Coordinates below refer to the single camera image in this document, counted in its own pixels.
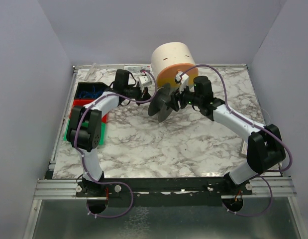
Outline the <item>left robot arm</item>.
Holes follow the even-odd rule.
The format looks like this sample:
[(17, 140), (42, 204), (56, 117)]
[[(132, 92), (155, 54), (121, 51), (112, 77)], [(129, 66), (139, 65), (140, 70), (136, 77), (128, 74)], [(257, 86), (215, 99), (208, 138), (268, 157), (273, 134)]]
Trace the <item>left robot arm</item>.
[(102, 184), (103, 170), (99, 164), (97, 147), (101, 140), (103, 117), (125, 100), (140, 105), (152, 99), (148, 87), (157, 83), (149, 71), (141, 72), (143, 75), (129, 84), (129, 77), (133, 77), (133, 74), (124, 69), (117, 70), (110, 85), (93, 83), (87, 88), (87, 92), (91, 93), (96, 87), (92, 102), (71, 109), (66, 139), (81, 158), (85, 181)]

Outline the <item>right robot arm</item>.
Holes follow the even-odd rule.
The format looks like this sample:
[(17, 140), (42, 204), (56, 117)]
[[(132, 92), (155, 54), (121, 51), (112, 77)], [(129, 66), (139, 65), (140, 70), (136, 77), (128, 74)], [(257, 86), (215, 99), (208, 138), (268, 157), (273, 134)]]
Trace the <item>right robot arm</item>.
[(195, 77), (194, 91), (190, 91), (188, 81), (189, 77), (186, 74), (175, 77), (179, 87), (171, 94), (167, 106), (175, 111), (184, 109), (187, 105), (197, 107), (203, 116), (227, 127), (247, 142), (246, 162), (225, 175), (229, 185), (240, 185), (285, 159), (281, 135), (275, 125), (265, 126), (251, 121), (228, 108), (225, 101), (214, 97), (208, 77)]

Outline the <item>black cable spool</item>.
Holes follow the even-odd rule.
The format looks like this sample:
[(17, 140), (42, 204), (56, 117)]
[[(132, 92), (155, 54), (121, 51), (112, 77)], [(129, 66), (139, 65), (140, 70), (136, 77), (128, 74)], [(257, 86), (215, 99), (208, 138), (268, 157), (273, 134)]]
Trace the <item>black cable spool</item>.
[(171, 100), (170, 95), (171, 86), (169, 83), (165, 83), (156, 93), (155, 97), (151, 101), (148, 108), (148, 115), (158, 115), (158, 122), (163, 122), (171, 114), (173, 109), (167, 106), (167, 103)]

